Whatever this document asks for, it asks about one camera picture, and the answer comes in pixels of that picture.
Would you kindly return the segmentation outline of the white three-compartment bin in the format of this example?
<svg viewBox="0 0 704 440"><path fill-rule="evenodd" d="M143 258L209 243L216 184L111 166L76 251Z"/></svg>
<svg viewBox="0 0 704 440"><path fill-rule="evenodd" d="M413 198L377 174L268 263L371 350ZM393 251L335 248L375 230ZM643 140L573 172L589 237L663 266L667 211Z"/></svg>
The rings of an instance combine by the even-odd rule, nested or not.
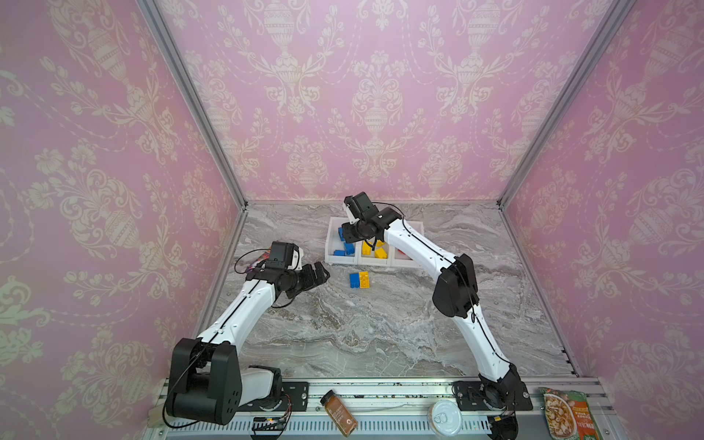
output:
<svg viewBox="0 0 704 440"><path fill-rule="evenodd" d="M348 244L341 227L348 218L332 216L328 222L324 261L330 264L420 269L420 265L397 247L378 242L374 250L364 241Z"/></svg>

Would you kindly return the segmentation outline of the yellow square lego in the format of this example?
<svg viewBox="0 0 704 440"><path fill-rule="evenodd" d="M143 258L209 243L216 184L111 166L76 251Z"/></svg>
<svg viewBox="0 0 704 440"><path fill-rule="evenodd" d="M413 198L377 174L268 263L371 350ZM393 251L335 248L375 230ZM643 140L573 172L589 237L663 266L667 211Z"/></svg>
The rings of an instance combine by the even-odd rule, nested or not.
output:
<svg viewBox="0 0 704 440"><path fill-rule="evenodd" d="M387 260L388 254L382 247L377 247L377 249L374 250L374 257L380 260Z"/></svg>

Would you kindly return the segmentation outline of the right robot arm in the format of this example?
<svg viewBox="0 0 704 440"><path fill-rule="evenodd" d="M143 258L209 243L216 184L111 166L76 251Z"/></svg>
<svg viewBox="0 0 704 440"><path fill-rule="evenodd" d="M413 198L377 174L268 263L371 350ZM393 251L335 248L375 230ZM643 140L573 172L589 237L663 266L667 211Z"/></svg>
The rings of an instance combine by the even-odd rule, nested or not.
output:
<svg viewBox="0 0 704 440"><path fill-rule="evenodd" d="M436 282L434 307L455 322L475 359L485 402L494 409L515 410L524 383L486 323L472 258L442 249L413 229L392 206L381 210L372 202L357 203L352 196L345 205L350 218L342 225L345 240L382 241L424 269Z"/></svg>

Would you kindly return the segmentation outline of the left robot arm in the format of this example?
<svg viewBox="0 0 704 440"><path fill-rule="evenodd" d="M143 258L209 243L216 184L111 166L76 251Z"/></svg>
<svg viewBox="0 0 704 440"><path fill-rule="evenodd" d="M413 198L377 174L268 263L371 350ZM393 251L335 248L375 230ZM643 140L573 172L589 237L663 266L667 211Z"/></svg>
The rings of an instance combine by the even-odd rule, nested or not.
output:
<svg viewBox="0 0 704 440"><path fill-rule="evenodd" d="M263 258L242 272L242 289L225 312L197 337L177 343L161 410L167 427L227 425L241 408L271 411L281 404L280 369L241 368L239 354L260 317L281 296L294 300L329 280L322 262L305 264L303 257L297 245L273 242Z"/></svg>

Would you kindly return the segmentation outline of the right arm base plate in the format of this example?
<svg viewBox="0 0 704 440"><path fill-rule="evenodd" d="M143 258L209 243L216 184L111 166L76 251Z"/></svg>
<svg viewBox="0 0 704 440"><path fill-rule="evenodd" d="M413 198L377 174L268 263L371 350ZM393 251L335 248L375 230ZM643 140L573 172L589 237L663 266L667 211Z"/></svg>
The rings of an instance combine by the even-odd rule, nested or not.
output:
<svg viewBox="0 0 704 440"><path fill-rule="evenodd" d="M481 381L455 381L452 393L460 411L528 412L533 410L528 388L523 382L508 393Z"/></svg>

